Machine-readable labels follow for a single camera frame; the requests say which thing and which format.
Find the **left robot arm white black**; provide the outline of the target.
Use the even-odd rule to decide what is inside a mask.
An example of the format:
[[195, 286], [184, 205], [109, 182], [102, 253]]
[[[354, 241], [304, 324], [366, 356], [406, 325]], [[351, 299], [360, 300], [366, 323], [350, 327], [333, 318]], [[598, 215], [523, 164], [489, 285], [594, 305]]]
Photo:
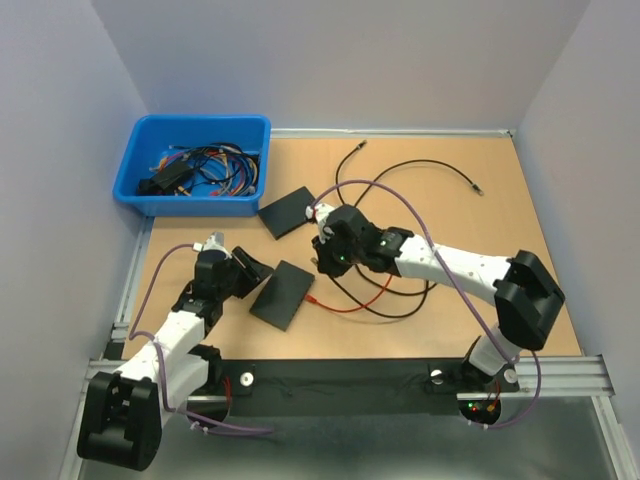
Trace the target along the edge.
[[196, 390], [217, 389], [232, 402], [232, 383], [223, 370], [219, 349], [203, 341], [221, 318], [230, 298], [243, 299], [274, 272], [240, 247], [194, 245], [197, 257], [166, 320], [154, 333], [131, 327], [130, 339], [144, 346], [112, 372], [97, 372], [89, 381], [76, 453], [135, 471], [147, 469], [159, 449], [163, 429], [182, 415], [192, 429], [224, 436], [264, 435], [266, 429], [230, 425], [222, 417], [188, 411]]

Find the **black base mat strip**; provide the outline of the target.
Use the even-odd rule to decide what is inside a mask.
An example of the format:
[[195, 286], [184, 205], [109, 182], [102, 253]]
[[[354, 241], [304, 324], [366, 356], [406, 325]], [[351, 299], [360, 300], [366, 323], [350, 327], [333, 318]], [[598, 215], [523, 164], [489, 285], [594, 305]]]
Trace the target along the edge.
[[460, 358], [223, 360], [225, 388], [206, 385], [186, 408], [221, 420], [235, 417], [293, 417], [431, 414], [456, 415], [459, 398], [483, 400], [513, 393], [502, 373], [496, 380], [473, 374]]

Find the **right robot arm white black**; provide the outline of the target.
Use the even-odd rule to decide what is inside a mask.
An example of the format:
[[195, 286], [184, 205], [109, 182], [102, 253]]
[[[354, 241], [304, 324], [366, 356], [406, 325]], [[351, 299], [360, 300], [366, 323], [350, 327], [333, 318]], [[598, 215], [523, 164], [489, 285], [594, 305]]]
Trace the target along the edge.
[[437, 244], [425, 235], [382, 229], [351, 205], [309, 206], [316, 224], [312, 240], [320, 273], [343, 276], [352, 267], [455, 289], [464, 302], [476, 297], [493, 306], [494, 326], [484, 331], [460, 366], [463, 384], [482, 390], [523, 351], [541, 351], [565, 302], [565, 295], [539, 257], [520, 250], [512, 257], [489, 256]]

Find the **black network switch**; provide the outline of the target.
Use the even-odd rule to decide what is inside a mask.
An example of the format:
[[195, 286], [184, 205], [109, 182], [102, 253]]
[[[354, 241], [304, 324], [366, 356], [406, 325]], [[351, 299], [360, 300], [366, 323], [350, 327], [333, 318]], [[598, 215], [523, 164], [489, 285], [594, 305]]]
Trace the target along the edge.
[[293, 232], [307, 222], [306, 209], [314, 196], [302, 186], [258, 211], [258, 217], [275, 240]]
[[286, 331], [314, 280], [312, 273], [280, 261], [249, 312], [280, 331]]

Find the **blue plastic bin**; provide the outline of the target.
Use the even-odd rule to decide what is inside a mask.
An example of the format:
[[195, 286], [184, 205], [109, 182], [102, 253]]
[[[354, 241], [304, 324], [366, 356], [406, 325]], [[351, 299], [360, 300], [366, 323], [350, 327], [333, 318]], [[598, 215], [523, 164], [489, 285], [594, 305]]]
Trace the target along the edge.
[[[268, 172], [271, 122], [263, 115], [156, 114], [134, 126], [113, 187], [114, 198], [151, 217], [251, 217], [259, 209]], [[215, 195], [215, 187], [199, 176], [188, 195], [139, 195], [141, 180], [165, 156], [190, 147], [234, 144], [256, 155], [257, 181], [249, 194]]]

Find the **aluminium frame rail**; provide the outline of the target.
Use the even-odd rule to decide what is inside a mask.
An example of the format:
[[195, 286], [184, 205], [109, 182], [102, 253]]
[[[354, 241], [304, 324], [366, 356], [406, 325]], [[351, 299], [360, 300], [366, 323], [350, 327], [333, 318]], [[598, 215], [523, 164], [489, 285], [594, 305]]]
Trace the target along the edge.
[[[112, 372], [125, 362], [101, 359], [90, 363], [76, 417], [77, 438], [89, 381], [97, 372]], [[602, 358], [527, 356], [507, 364], [492, 379], [500, 373], [507, 382], [517, 383], [519, 390], [495, 392], [483, 400], [459, 398], [456, 415], [424, 415], [454, 423], [472, 435], [487, 432], [492, 458], [500, 461], [507, 452], [513, 453], [509, 461], [513, 478], [553, 479], [562, 471], [580, 479], [632, 477], [632, 469], [615, 444], [613, 387]], [[408, 415], [420, 414], [293, 417]]]

